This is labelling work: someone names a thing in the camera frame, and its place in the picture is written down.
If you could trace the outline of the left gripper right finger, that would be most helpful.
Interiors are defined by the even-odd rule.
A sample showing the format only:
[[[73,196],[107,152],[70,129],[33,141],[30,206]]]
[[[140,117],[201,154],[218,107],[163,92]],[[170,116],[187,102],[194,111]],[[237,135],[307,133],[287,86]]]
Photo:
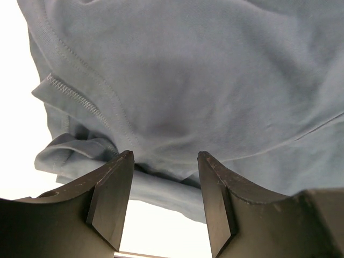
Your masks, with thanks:
[[[198,154],[213,257],[343,257],[343,189],[293,196],[265,189]]]

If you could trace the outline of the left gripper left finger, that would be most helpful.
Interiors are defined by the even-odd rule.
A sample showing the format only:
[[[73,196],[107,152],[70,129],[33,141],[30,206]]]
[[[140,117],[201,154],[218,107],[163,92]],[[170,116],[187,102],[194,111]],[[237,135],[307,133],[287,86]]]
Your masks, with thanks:
[[[36,198],[1,199],[1,257],[113,257],[133,172],[127,150]]]

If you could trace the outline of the teal blue t shirt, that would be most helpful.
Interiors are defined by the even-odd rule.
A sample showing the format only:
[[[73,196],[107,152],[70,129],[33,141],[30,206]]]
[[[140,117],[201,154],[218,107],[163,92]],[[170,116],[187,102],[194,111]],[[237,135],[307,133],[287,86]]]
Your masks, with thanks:
[[[66,184],[131,150],[130,198],[205,222],[207,151],[285,195],[343,186],[343,1],[19,1]]]

